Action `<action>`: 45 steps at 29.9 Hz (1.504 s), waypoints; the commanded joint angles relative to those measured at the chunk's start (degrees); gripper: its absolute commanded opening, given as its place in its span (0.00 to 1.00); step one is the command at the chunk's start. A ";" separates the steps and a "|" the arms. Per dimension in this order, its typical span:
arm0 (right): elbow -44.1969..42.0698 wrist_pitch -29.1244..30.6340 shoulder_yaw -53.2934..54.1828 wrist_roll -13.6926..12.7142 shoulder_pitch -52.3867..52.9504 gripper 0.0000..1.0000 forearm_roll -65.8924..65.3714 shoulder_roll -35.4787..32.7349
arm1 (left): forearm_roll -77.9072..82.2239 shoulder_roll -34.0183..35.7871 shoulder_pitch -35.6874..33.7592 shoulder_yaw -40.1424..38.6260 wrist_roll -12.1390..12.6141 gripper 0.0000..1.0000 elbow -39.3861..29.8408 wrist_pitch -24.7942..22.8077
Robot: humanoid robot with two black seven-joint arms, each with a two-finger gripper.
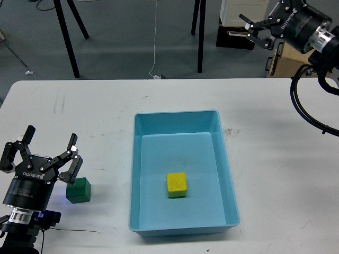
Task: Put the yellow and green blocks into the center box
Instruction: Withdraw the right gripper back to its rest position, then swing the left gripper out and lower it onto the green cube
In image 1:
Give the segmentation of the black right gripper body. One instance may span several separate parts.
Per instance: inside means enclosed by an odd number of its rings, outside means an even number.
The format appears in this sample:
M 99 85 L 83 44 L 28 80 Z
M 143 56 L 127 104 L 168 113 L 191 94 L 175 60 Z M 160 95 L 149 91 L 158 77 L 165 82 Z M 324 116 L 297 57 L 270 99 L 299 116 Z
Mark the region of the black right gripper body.
M 279 1 L 269 17 L 277 19 L 270 27 L 273 37 L 282 39 L 300 53 L 315 49 L 329 54 L 332 50 L 332 19 L 306 1 Z

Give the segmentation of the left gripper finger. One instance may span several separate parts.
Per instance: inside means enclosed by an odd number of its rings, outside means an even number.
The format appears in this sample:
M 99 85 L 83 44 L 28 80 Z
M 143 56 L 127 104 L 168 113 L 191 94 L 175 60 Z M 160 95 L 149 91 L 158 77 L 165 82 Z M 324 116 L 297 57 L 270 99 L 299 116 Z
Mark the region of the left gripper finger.
M 76 147 L 77 138 L 77 135 L 73 133 L 70 137 L 66 151 L 54 158 L 48 159 L 47 162 L 40 167 L 39 171 L 43 174 L 44 181 L 52 183 L 56 180 L 61 180 L 62 182 L 71 185 L 75 182 L 76 176 L 83 163 L 83 159 L 78 154 L 78 149 Z M 69 161 L 71 161 L 69 169 L 59 173 L 58 170 Z
M 29 125 L 21 140 L 15 142 L 7 142 L 5 144 L 3 154 L 1 156 L 1 171 L 5 173 L 14 172 L 16 168 L 19 169 L 33 169 L 32 154 L 28 145 L 31 143 L 33 135 L 35 133 L 35 127 Z M 14 164 L 14 159 L 17 152 L 20 152 L 22 162 L 17 166 Z

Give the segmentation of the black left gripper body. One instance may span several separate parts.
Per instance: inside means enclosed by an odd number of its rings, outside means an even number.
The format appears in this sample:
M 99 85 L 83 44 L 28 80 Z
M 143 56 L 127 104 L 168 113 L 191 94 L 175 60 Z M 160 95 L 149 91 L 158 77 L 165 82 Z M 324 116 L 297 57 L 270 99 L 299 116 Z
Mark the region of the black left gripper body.
M 26 210 L 45 211 L 58 175 L 58 171 L 52 168 L 41 171 L 50 160 L 48 157 L 25 156 L 15 167 L 15 175 L 3 204 Z

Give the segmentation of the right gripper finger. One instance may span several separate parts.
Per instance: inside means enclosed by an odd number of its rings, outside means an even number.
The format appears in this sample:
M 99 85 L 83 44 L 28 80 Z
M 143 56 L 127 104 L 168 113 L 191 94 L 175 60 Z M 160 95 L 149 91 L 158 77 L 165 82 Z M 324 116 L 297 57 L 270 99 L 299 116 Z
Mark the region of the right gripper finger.
M 260 31 L 263 31 L 265 29 L 269 30 L 271 26 L 276 25 L 277 19 L 270 17 L 266 20 L 254 22 L 242 14 L 239 14 L 239 18 L 245 21 L 246 23 L 245 29 L 247 30 L 247 36 L 246 36 L 247 39 L 254 42 L 256 45 L 260 46 L 263 49 L 266 49 L 266 50 L 273 49 L 275 39 L 272 39 L 271 37 L 260 39 L 258 37 L 258 34 Z

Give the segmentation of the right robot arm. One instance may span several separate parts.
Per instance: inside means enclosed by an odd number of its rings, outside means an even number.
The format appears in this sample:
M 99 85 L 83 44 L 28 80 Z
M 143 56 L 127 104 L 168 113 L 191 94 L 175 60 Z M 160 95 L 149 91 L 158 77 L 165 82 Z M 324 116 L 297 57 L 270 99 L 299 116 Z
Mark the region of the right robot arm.
M 329 30 L 329 16 L 306 1 L 279 1 L 266 20 L 254 22 L 242 14 L 239 18 L 246 23 L 247 38 L 263 49 L 271 50 L 281 39 L 302 54 L 314 50 L 309 62 L 320 86 L 338 95 L 338 89 L 326 82 L 327 73 L 338 69 L 338 26 Z

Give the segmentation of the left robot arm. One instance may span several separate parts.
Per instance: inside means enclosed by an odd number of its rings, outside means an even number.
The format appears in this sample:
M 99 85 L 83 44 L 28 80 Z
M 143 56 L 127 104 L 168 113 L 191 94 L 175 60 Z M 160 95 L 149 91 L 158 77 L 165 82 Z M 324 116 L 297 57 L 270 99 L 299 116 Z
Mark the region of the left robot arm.
M 34 155 L 29 144 L 35 127 L 29 125 L 23 137 L 7 142 L 1 156 L 1 171 L 14 173 L 3 204 L 11 207 L 10 215 L 1 217 L 1 253 L 38 253 L 34 243 L 40 231 L 55 226 L 61 214 L 47 211 L 55 182 L 75 182 L 83 163 L 72 134 L 67 149 L 50 158 Z

